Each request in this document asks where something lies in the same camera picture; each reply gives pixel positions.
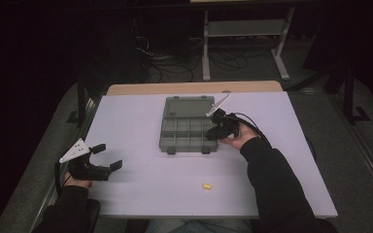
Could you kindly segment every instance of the person's arm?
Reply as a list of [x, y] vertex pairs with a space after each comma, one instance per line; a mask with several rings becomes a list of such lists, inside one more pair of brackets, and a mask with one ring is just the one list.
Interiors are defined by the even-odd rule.
[[240, 135], [221, 140], [248, 161], [264, 232], [321, 232], [298, 178], [279, 150], [269, 148], [253, 130], [240, 124]]
[[62, 188], [62, 193], [56, 205], [48, 206], [41, 223], [33, 233], [85, 233], [89, 219], [86, 213], [86, 201], [90, 181], [78, 181], [72, 177]]

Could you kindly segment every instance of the white table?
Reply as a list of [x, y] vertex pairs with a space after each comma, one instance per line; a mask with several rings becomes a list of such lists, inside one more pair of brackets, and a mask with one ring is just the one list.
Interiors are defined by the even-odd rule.
[[[223, 93], [177, 94], [214, 96]], [[165, 98], [174, 94], [115, 95], [101, 100], [86, 137], [107, 149], [91, 157], [94, 165], [123, 167], [107, 182], [95, 182], [90, 198], [101, 215], [131, 217], [257, 218], [247, 162], [238, 150], [220, 144], [215, 153], [168, 155], [158, 146]], [[222, 105], [228, 113], [251, 117], [274, 148], [287, 158], [316, 217], [337, 216], [321, 174], [286, 92], [240, 92]], [[203, 183], [212, 185], [204, 189]]]

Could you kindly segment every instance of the small yellow object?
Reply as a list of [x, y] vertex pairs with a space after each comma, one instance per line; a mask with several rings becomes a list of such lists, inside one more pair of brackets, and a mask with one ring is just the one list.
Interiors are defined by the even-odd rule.
[[207, 189], [207, 190], [211, 190], [212, 189], [212, 186], [210, 184], [208, 184], [208, 183], [202, 184], [202, 187], [205, 188], [205, 189]]

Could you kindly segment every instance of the dark background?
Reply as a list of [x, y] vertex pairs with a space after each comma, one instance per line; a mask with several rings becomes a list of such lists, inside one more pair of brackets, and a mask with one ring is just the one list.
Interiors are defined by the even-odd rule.
[[[148, 35], [157, 50], [188, 57], [185, 42], [199, 36], [197, 28], [202, 28], [202, 14], [197, 12], [139, 16], [126, 11], [64, 11], [85, 7], [87, 1], [69, 3], [0, 1], [0, 215], [56, 106], [78, 78], [91, 96], [112, 83], [143, 83], [148, 60], [135, 50], [137, 33]], [[227, 15], [248, 16], [236, 11]], [[133, 30], [134, 17], [144, 22], [139, 31]], [[297, 8], [293, 20], [291, 35], [317, 35], [306, 68], [320, 71], [342, 57], [373, 92], [373, 1]], [[189, 30], [176, 30], [180, 25]]]

